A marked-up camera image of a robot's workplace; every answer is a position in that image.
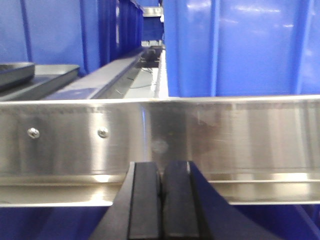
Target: gray metal bar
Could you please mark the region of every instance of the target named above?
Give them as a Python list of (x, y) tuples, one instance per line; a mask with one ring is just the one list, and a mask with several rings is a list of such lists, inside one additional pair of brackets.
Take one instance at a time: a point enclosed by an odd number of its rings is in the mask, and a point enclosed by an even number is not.
[(45, 100), (97, 99), (101, 95), (106, 94), (123, 75), (134, 67), (145, 50), (146, 48), (142, 47), (135, 49), (127, 55), (99, 68), (97, 71), (74, 81), (54, 94), (47, 96)]
[(7, 186), (120, 186), (129, 162), (176, 159), (232, 204), (320, 203), (319, 122), (320, 95), (1, 102), (0, 205), (26, 204)]

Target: blue plastic bin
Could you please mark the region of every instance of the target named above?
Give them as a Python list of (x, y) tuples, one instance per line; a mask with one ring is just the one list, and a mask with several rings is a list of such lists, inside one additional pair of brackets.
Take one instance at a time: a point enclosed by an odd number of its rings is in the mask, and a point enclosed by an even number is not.
[(107, 207), (0, 208), (1, 240), (87, 240)]
[(164, 34), (164, 24), (160, 17), (145, 17), (143, 19), (143, 41), (162, 40)]
[(141, 45), (142, 10), (130, 0), (1, 3), (0, 62), (77, 64), (85, 75)]
[(320, 0), (164, 0), (170, 96), (320, 93)]
[(136, 0), (136, 2), (143, 7), (157, 7), (157, 6), (159, 6), (159, 0)]

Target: brushed metal surface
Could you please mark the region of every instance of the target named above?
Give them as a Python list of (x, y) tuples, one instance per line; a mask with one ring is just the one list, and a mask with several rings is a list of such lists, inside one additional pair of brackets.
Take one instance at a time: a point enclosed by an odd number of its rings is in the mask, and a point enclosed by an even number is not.
[[(83, 186), (108, 188), (122, 183), (130, 161), (163, 170), (175, 160), (194, 161), (232, 204), (320, 203), (319, 123), (320, 95), (2, 102), (0, 205), (27, 205), (7, 198), (7, 186), (49, 185), (63, 205), (61, 181), (79, 185), (83, 176), (91, 179)], [(107, 138), (97, 134), (101, 127)], [(31, 139), (30, 128), (40, 137)], [(99, 175), (119, 177), (91, 178)], [(40, 203), (34, 191), (29, 205), (56, 203)], [(71, 202), (85, 205), (84, 195)], [(104, 205), (114, 191), (99, 196)]]

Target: metal tray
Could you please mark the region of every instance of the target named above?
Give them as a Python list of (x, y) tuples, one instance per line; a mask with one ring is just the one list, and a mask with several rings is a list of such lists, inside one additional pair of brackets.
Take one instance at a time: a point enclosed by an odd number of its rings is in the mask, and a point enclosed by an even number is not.
[(34, 78), (0, 92), (0, 101), (39, 100), (64, 87), (78, 76), (78, 65), (36, 65)]
[(0, 64), (0, 91), (30, 81), (35, 75), (32, 62), (15, 62)]

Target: screw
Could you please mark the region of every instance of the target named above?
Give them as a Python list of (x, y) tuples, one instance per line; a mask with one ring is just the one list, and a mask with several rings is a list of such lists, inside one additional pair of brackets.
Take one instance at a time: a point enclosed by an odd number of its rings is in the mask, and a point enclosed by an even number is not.
[(105, 139), (105, 138), (109, 137), (109, 131), (106, 127), (100, 127), (98, 129), (98, 135), (100, 138)]
[(28, 132), (29, 137), (32, 138), (32, 139), (38, 139), (40, 137), (39, 130), (34, 128), (34, 127), (28, 129), (27, 132)]

